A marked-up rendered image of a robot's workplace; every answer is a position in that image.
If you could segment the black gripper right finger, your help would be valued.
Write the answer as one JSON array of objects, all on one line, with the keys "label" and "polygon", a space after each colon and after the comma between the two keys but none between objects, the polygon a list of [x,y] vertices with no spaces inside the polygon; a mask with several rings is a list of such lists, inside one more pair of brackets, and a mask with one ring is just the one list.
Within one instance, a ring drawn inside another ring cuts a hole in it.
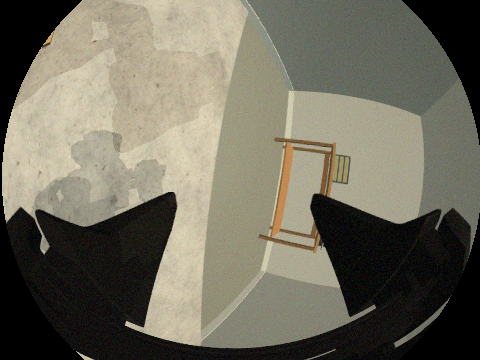
[{"label": "black gripper right finger", "polygon": [[331,197],[313,193],[311,212],[343,292],[349,317],[372,307],[411,253],[436,228],[441,209],[395,224]]}]

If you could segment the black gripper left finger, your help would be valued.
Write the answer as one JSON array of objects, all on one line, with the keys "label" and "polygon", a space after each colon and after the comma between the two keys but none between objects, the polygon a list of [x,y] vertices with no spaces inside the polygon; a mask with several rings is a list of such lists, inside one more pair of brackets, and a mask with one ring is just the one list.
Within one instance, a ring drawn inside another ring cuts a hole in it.
[{"label": "black gripper left finger", "polygon": [[176,209],[176,193],[165,192],[88,227],[43,209],[36,211],[36,220],[49,247],[80,265],[93,285],[127,316],[125,321],[144,328]]}]

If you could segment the small orange flat bar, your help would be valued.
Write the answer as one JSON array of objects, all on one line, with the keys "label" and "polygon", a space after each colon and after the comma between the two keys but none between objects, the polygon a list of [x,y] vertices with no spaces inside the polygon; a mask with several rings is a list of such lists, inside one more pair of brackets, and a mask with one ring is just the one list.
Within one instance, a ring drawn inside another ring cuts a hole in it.
[{"label": "small orange flat bar", "polygon": [[52,35],[53,35],[53,32],[51,33],[51,36],[48,37],[47,41],[45,41],[43,47],[45,47],[45,45],[51,44]]}]

